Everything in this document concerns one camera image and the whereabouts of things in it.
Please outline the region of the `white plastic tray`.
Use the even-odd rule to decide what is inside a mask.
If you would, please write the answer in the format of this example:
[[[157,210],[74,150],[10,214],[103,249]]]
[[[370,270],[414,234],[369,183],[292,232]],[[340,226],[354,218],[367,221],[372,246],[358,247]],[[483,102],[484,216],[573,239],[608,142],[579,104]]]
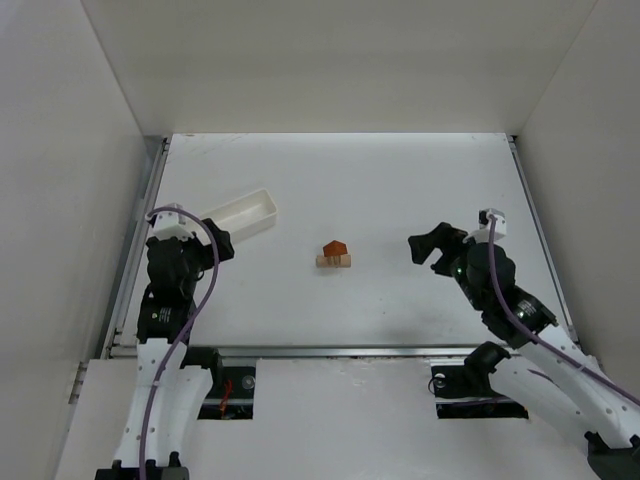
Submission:
[[[260,189],[200,214],[230,234],[233,246],[274,227],[278,208],[267,189]]]

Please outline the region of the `orange triangular wood block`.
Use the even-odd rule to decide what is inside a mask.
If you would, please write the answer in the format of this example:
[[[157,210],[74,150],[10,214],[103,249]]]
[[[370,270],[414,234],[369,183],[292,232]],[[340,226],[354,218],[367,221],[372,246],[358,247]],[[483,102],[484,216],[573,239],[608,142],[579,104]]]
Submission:
[[[323,255],[325,257],[339,257],[347,254],[347,245],[341,241],[333,240],[323,246]]]

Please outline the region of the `dark striped wood block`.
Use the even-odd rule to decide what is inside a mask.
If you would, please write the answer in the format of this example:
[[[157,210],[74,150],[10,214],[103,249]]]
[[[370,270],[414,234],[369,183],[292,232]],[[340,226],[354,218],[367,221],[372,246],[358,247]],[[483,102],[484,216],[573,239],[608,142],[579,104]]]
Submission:
[[[328,268],[347,268],[348,255],[326,256],[325,260]]]

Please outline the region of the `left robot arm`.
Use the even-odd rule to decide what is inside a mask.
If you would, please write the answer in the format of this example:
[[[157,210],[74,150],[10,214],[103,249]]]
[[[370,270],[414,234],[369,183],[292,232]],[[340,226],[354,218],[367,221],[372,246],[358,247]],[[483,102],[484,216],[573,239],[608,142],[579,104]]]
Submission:
[[[98,479],[188,478],[182,452],[218,368],[215,350],[207,350],[203,361],[190,360],[188,350],[206,304],[195,301],[196,286],[233,258],[230,235],[178,207],[154,210],[148,222],[135,389],[112,464],[97,470]]]

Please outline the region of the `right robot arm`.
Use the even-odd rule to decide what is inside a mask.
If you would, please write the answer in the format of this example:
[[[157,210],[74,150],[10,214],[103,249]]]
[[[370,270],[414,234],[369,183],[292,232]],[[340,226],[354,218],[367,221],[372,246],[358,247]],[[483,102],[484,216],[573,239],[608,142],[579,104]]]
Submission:
[[[598,478],[638,478],[638,397],[610,380],[555,315],[517,285],[516,265],[497,243],[502,224],[490,214],[474,233],[442,222],[408,239],[415,264],[440,251],[432,271],[456,281],[498,339],[466,358],[466,381],[566,434]]]

